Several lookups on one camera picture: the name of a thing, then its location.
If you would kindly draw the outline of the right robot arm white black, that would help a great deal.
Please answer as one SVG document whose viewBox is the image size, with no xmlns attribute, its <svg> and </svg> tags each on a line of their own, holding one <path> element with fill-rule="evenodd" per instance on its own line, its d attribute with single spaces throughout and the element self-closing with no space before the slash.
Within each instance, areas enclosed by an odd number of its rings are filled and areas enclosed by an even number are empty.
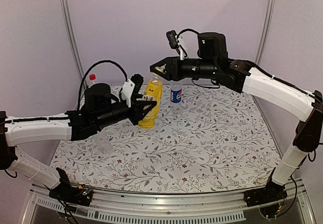
<svg viewBox="0 0 323 224">
<path fill-rule="evenodd" d="M 150 71 L 167 81 L 210 79 L 216 85 L 225 86 L 237 93 L 246 93 L 266 100 L 294 115 L 298 120 L 296 135 L 284 153 L 281 162 L 273 170 L 268 185 L 261 191 L 261 198 L 273 201 L 290 176 L 309 153 L 320 144 L 322 129 L 322 94 L 300 89 L 267 73 L 248 60 L 228 57 L 225 35 L 216 32 L 197 34 L 198 57 L 189 58 L 174 31 L 167 32 L 172 49 L 178 57 L 167 57 L 150 66 Z"/>
</svg>

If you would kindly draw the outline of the pale yellow bottle cap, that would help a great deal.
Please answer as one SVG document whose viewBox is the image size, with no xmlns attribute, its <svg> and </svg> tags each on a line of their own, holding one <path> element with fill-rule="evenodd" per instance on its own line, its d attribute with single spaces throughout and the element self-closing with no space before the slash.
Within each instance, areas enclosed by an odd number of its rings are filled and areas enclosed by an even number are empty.
<svg viewBox="0 0 323 224">
<path fill-rule="evenodd" d="M 158 72 L 161 72 L 161 73 L 164 73 L 164 74 L 166 73 L 165 69 L 163 69 L 162 67 L 155 67 L 154 69 L 157 70 Z"/>
</svg>

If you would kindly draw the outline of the Pepsi bottle blue label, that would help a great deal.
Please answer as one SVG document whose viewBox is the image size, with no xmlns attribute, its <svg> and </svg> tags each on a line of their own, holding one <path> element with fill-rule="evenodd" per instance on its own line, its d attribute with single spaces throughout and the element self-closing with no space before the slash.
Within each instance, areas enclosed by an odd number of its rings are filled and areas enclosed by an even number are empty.
<svg viewBox="0 0 323 224">
<path fill-rule="evenodd" d="M 171 81 L 171 102 L 180 103 L 182 99 L 183 84 L 180 81 Z"/>
</svg>

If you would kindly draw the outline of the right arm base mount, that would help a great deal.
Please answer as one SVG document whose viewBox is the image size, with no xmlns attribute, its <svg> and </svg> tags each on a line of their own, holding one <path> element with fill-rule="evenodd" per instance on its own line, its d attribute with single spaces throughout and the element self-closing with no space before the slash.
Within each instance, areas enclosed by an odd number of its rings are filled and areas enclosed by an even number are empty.
<svg viewBox="0 0 323 224">
<path fill-rule="evenodd" d="M 244 192 L 244 201 L 248 207 L 265 204 L 260 208 L 260 213 L 265 218 L 276 218 L 285 205 L 287 192 L 285 186 L 275 184 L 268 180 L 262 188 L 251 189 Z"/>
</svg>

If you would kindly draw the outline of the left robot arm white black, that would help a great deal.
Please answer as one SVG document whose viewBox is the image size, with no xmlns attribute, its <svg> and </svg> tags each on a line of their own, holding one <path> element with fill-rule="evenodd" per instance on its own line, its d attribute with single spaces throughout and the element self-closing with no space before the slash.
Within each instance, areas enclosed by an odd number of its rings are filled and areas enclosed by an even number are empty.
<svg viewBox="0 0 323 224">
<path fill-rule="evenodd" d="M 75 190 L 64 170 L 49 167 L 23 152 L 23 143 L 48 140 L 79 141 L 96 135 L 103 128 L 129 119 L 137 125 L 156 105 L 144 100 L 140 84 L 128 80 L 121 96 L 111 93 L 105 83 L 94 84 L 84 92 L 84 104 L 77 110 L 35 118 L 7 117 L 1 112 L 1 170 L 15 171 L 55 192 L 65 201 L 75 197 Z"/>
</svg>

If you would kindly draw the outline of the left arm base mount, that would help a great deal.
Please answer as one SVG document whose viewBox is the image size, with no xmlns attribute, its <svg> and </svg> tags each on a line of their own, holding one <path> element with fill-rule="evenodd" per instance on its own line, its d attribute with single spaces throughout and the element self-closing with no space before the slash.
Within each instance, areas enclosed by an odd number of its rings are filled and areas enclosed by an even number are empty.
<svg viewBox="0 0 323 224">
<path fill-rule="evenodd" d="M 60 176 L 60 183 L 49 191 L 49 197 L 62 202 L 89 207 L 93 197 L 93 189 L 85 184 L 77 187 L 72 186 L 66 172 L 58 167 L 56 170 Z"/>
</svg>

